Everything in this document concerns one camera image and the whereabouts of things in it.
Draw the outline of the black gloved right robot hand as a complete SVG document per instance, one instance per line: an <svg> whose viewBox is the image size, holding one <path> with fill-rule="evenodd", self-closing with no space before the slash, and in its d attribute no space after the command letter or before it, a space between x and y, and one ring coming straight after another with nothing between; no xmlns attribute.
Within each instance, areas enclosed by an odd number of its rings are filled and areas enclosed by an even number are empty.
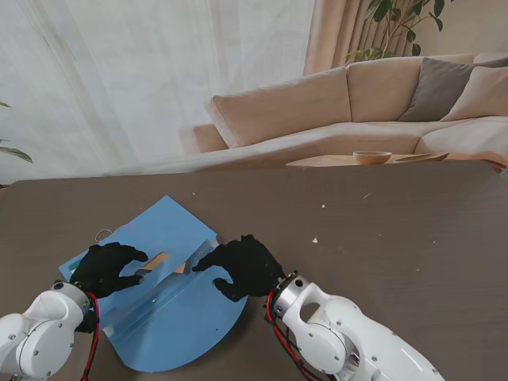
<svg viewBox="0 0 508 381"><path fill-rule="evenodd" d="M213 285L233 302L246 296L265 297L286 278L282 265L251 234L218 245L201 258L192 271L203 272L211 267L221 267L228 272L230 281L216 278Z"/></svg>

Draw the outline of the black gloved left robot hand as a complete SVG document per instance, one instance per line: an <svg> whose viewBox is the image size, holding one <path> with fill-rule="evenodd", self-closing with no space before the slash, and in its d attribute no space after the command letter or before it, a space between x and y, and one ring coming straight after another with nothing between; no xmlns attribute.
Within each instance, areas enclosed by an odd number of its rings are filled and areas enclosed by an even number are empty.
<svg viewBox="0 0 508 381"><path fill-rule="evenodd" d="M81 259L69 283L96 298L106 298L115 292L134 287L140 283L140 275L121 275L125 266L137 261L148 261L146 253L117 242L90 246Z"/></svg>

